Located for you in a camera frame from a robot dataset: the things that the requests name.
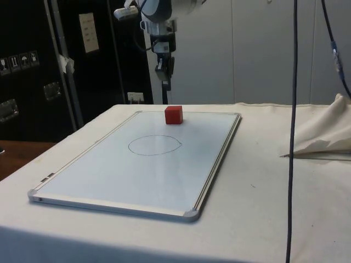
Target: black wall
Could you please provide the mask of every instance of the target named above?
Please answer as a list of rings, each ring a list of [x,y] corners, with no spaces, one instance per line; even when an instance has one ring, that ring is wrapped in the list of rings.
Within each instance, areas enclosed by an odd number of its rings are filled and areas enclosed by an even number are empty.
[[[0,59],[37,51],[39,65],[0,76],[0,103],[15,99],[19,115],[0,123],[0,140],[60,141],[73,132],[42,0],[1,0]],[[47,101],[43,87],[59,82]]]
[[[75,61],[74,79],[85,123],[113,105],[123,104],[128,92],[143,92],[145,102],[152,104],[147,57],[133,42],[135,20],[118,22],[112,18],[119,59],[115,55],[109,12],[113,14],[123,4],[110,1],[108,10],[107,1],[58,0],[69,57]],[[79,15],[86,13],[94,15],[99,42],[99,50],[90,53],[85,51],[79,20]],[[144,41],[141,31],[136,33]]]

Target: white wall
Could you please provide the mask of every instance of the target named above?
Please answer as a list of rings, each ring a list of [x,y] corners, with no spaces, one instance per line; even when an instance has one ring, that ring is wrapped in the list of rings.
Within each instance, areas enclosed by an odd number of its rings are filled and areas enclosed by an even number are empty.
[[[198,12],[179,19],[170,104],[234,103],[231,5],[231,0],[209,0]],[[160,104],[157,58],[149,52],[148,59],[154,103]]]
[[[351,1],[326,1],[351,85]],[[293,1],[269,2],[208,0],[179,21],[170,103],[291,103]],[[298,102],[329,104],[343,88],[320,0],[299,1],[298,12]],[[154,102],[160,104],[156,55],[148,58]]]
[[[334,39],[344,64],[346,82],[351,88],[351,1],[326,0],[326,7]],[[334,101],[337,93],[346,94],[335,71],[321,1],[317,0],[311,102],[329,104]]]

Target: whiteboard frame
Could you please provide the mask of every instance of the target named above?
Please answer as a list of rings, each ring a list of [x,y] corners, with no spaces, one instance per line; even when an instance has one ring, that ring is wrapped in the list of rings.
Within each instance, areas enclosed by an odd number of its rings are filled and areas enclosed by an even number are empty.
[[[47,193],[40,193],[40,189],[48,184],[51,180],[53,180],[56,176],[58,176],[63,170],[65,170],[68,166],[72,163],[77,161],[79,158],[84,156],[87,152],[92,150],[96,145],[101,143],[103,140],[108,138],[112,133],[118,130],[120,127],[125,125],[129,120],[134,118],[137,114],[141,112],[159,112],[159,111],[137,111],[129,118],[127,118],[124,122],[114,128],[112,131],[107,133],[104,137],[96,141],[91,147],[86,149],[72,161],[68,162],[65,166],[59,169],[56,173],[52,173],[45,177],[41,183],[34,189],[31,189],[28,192],[28,198],[31,202],[39,202],[39,203],[47,203],[47,204],[56,204],[56,205],[64,205],[69,207],[75,208],[84,208],[84,209],[92,209],[92,210],[101,210],[101,211],[108,211],[114,213],[122,213],[128,215],[136,215],[136,216],[145,216],[149,218],[155,219],[165,219],[165,220],[177,220],[177,221],[184,221],[184,222],[194,222],[199,219],[202,208],[204,207],[206,197],[208,196],[211,186],[213,185],[212,182],[216,178],[217,172],[224,160],[225,154],[229,148],[229,145],[235,135],[235,132],[239,126],[241,121],[241,115],[239,113],[219,113],[219,112],[188,112],[188,113],[210,113],[210,114],[219,114],[219,115],[236,115],[237,117],[234,119],[232,126],[228,132],[226,140],[224,141],[222,148],[216,158],[216,161],[212,167],[212,170],[207,177],[207,180],[202,187],[202,190],[193,205],[192,210],[190,211],[175,211],[169,210],[164,208],[157,208],[157,207],[147,207],[144,205],[133,205],[133,204],[125,204],[125,203],[117,203],[111,201],[103,201],[103,200],[96,200],[96,199],[88,199],[88,198],[76,198],[76,197],[69,197],[63,195],[53,195]]]

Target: wooden surface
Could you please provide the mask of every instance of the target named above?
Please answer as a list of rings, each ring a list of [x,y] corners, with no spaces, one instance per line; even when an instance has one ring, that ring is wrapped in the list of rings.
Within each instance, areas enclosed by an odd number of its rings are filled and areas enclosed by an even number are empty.
[[[53,142],[0,141],[0,181],[53,147]]]

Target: label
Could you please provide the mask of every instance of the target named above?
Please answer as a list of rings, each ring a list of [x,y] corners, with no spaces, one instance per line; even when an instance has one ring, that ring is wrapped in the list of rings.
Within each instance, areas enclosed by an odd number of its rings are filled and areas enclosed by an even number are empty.
[[[9,61],[7,58],[0,59],[0,76],[11,74]]]
[[[86,53],[99,50],[98,36],[95,29],[94,14],[80,14],[79,20]]]
[[[31,63],[30,63],[30,60],[29,60],[28,53],[20,54],[19,55],[19,60],[20,60],[20,63],[21,63],[21,68],[23,70],[25,70],[26,68],[31,67]]]
[[[18,56],[10,56],[9,57],[10,68],[12,72],[20,71],[21,70],[21,63],[18,59]]]
[[[28,52],[29,55],[29,62],[32,67],[34,66],[39,66],[39,57],[38,53],[36,51],[30,51]]]

